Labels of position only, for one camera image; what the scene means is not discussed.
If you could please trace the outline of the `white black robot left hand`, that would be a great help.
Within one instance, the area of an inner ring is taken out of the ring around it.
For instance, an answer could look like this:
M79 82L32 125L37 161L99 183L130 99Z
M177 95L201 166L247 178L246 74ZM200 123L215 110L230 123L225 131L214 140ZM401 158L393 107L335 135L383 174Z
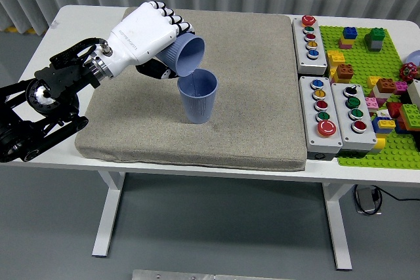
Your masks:
M194 27L164 2L145 2L112 29L107 40L110 51L101 52L99 57L107 76L113 79L128 66L148 62L178 36L193 32Z

